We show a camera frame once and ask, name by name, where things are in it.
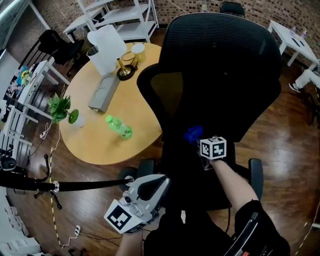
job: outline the water bottle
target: water bottle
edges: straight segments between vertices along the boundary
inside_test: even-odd
[[[130,126],[125,125],[120,118],[108,115],[105,118],[109,128],[119,134],[124,139],[130,139],[132,137],[132,129]]]
[[[290,30],[290,35],[292,36],[292,37],[294,37],[295,36],[295,34],[296,34],[296,31],[297,31],[297,27],[296,26],[294,26],[293,28],[291,28],[291,30]]]
[[[303,31],[303,33],[302,33],[302,38],[304,39],[304,38],[306,38],[306,36],[307,36],[307,31],[305,30],[305,31]]]

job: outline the yellow cup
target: yellow cup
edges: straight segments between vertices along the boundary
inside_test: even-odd
[[[134,46],[132,46],[131,52],[134,54],[138,63],[144,63],[147,60],[144,44],[136,43]]]

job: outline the forearm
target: forearm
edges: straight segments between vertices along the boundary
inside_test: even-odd
[[[123,234],[121,244],[115,256],[142,256],[143,230]]]
[[[211,164],[235,212],[246,203],[258,200],[256,193],[248,182],[234,172],[224,161],[211,161]]]

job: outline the person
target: person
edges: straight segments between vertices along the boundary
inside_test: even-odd
[[[289,83],[289,87],[291,90],[301,93],[301,89],[305,87],[305,85],[309,82],[312,82],[317,88],[320,89],[320,65],[318,65],[314,71],[311,71],[309,69],[306,69],[302,75],[298,77],[297,80],[295,80],[294,83]]]
[[[224,161],[211,161],[211,164],[236,212],[236,236],[243,231],[252,214],[258,213],[257,227],[243,249],[250,256],[255,256],[261,255],[265,245],[268,245],[273,249],[271,255],[289,256],[288,242],[277,232],[252,187]],[[212,222],[206,211],[197,210],[197,202],[190,204],[190,210],[185,211],[185,224],[181,219],[181,211],[167,207],[158,229],[148,234],[144,244],[142,229],[132,234],[123,234],[116,256],[223,256],[233,244],[232,238]]]

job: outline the shoe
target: shoe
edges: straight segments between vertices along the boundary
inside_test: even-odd
[[[290,87],[291,90],[293,90],[293,91],[295,91],[297,93],[301,93],[301,89],[299,89],[295,83],[290,82],[289,83],[289,87]]]

